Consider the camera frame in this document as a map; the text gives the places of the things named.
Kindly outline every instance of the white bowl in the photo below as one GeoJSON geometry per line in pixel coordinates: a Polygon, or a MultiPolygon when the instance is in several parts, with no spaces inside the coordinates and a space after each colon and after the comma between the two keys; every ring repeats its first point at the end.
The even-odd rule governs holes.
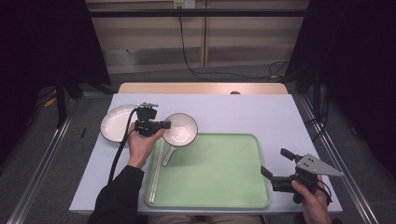
{"type": "Polygon", "coordinates": [[[163,139],[174,147],[182,147],[191,143],[198,134],[198,125],[187,114],[173,114],[165,121],[171,121],[171,128],[165,130],[163,139]]]}
{"type": "MultiPolygon", "coordinates": [[[[129,115],[135,108],[137,105],[121,105],[109,111],[100,125],[102,136],[112,142],[121,142],[129,115]]],[[[131,123],[135,120],[137,120],[136,113],[132,115],[131,123]]]]}

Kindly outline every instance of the metal rail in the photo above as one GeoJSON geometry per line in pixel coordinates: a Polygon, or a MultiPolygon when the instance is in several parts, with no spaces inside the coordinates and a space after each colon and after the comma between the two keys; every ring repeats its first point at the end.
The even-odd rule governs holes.
{"type": "MultiPolygon", "coordinates": [[[[308,100],[307,97],[302,97],[301,99],[309,118],[314,119],[315,114],[313,112],[313,106],[311,102],[308,100]]],[[[344,163],[343,159],[341,158],[341,155],[338,153],[338,150],[335,147],[334,143],[332,142],[332,139],[330,138],[326,130],[323,129],[323,125],[321,123],[315,122],[314,127],[318,133],[320,132],[320,130],[322,130],[320,134],[320,140],[325,146],[330,158],[332,159],[332,163],[334,167],[344,172],[344,177],[342,177],[342,180],[353,203],[355,204],[356,208],[361,214],[364,223],[366,224],[379,223],[375,217],[373,210],[370,207],[370,204],[364,197],[363,193],[361,192],[355,180],[353,179],[352,174],[347,169],[347,165],[344,163]]]]}
{"type": "Polygon", "coordinates": [[[14,211],[12,212],[10,218],[8,219],[7,224],[22,224],[26,219],[26,216],[32,207],[32,204],[35,200],[35,196],[40,190],[41,184],[46,176],[48,169],[50,168],[50,164],[55,157],[56,151],[59,148],[59,145],[62,143],[64,139],[64,135],[69,127],[70,121],[74,113],[78,108],[79,99],[70,100],[68,104],[68,113],[67,117],[62,124],[62,126],[56,130],[49,146],[44,154],[43,159],[38,165],[35,174],[29,182],[28,187],[25,192],[22,194],[20,200],[18,201],[14,211]]]}
{"type": "Polygon", "coordinates": [[[305,17],[323,11],[305,9],[90,9],[92,18],[118,17],[305,17]]]}

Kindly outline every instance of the white plate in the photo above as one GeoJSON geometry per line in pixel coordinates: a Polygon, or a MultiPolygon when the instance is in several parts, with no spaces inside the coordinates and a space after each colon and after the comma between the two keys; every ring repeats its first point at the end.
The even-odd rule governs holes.
{"type": "MultiPolygon", "coordinates": [[[[129,115],[135,108],[137,108],[137,105],[122,105],[108,112],[100,125],[102,136],[112,142],[122,141],[129,115]]],[[[137,115],[134,113],[131,118],[131,123],[136,120],[137,115]]]]}

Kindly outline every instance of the person's right hand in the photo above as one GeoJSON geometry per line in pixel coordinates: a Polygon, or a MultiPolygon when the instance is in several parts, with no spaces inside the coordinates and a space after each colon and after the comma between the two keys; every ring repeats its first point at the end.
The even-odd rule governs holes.
{"type": "Polygon", "coordinates": [[[146,160],[151,154],[155,142],[163,136],[165,129],[160,129],[150,137],[142,136],[136,131],[133,131],[133,129],[134,123],[131,124],[129,129],[131,134],[128,138],[128,147],[130,153],[128,165],[141,169],[146,164],[146,160]]]}
{"type": "MultiPolygon", "coordinates": [[[[323,183],[320,181],[318,186],[324,188],[323,183]]],[[[296,180],[291,181],[291,185],[304,196],[302,205],[306,224],[332,223],[327,209],[327,198],[322,191],[317,190],[312,194],[303,184],[296,180]]]]}

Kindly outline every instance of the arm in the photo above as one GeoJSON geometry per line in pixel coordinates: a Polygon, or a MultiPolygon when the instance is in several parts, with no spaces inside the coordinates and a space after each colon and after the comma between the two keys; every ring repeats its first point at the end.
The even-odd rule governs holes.
{"type": "Polygon", "coordinates": [[[130,159],[120,174],[100,191],[88,223],[134,223],[137,199],[142,186],[143,171],[155,142],[163,136],[164,129],[151,137],[131,132],[128,138],[130,159]]]}

